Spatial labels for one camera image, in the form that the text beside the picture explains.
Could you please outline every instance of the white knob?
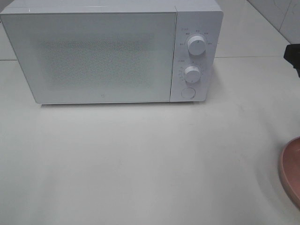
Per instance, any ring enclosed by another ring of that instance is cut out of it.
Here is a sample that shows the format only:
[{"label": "white knob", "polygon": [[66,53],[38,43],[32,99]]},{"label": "white knob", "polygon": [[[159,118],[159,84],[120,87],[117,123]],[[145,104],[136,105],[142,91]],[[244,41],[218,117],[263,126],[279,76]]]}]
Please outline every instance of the white knob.
[{"label": "white knob", "polygon": [[188,83],[196,83],[201,78],[201,69],[190,66],[184,70],[184,79]]},{"label": "white knob", "polygon": [[201,55],[206,47],[205,38],[200,35],[193,36],[187,41],[187,47],[192,55]]}]

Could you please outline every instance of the timer knob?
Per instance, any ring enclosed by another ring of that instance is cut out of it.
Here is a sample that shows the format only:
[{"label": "timer knob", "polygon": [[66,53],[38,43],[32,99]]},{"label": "timer knob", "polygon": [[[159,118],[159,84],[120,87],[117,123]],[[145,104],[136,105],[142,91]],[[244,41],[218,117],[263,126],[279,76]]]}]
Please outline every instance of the timer knob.
[{"label": "timer knob", "polygon": [[189,53],[192,55],[201,55],[205,51],[206,47],[205,38],[200,35],[192,36],[187,41],[187,47]]},{"label": "timer knob", "polygon": [[188,83],[196,83],[201,78],[201,69],[190,66],[184,70],[184,79]]}]

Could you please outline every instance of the tile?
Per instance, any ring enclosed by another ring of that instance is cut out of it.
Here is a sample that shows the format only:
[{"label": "tile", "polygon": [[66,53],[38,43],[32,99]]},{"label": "tile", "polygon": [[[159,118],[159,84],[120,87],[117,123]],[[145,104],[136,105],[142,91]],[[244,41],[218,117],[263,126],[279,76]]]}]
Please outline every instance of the tile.
[{"label": "tile", "polygon": [[289,43],[246,0],[218,0],[224,11],[216,57],[283,56]]},{"label": "tile", "polygon": [[248,0],[277,30],[283,22],[291,0]]},{"label": "tile", "polygon": [[13,48],[10,45],[8,37],[0,23],[0,60],[16,59]]},{"label": "tile", "polygon": [[300,44],[300,0],[292,0],[280,32],[292,44]]},{"label": "tile", "polygon": [[278,179],[299,135],[282,57],[218,58],[205,103],[35,104],[0,62],[0,224],[300,223]]}]

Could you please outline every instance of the microwave glass window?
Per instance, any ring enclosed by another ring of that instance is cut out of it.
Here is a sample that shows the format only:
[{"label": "microwave glass window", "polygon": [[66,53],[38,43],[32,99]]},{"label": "microwave glass window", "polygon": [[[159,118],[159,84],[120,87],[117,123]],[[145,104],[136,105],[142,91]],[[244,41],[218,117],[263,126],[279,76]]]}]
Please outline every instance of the microwave glass window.
[{"label": "microwave glass window", "polygon": [[4,15],[39,103],[169,101],[175,13]]}]

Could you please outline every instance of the microwave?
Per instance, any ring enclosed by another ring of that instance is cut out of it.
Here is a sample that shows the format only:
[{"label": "microwave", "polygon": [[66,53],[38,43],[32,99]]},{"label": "microwave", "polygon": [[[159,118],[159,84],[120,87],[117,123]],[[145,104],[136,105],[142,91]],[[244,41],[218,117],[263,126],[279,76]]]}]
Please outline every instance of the microwave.
[{"label": "microwave", "polygon": [[39,104],[204,101],[214,0],[15,0],[0,19]]}]

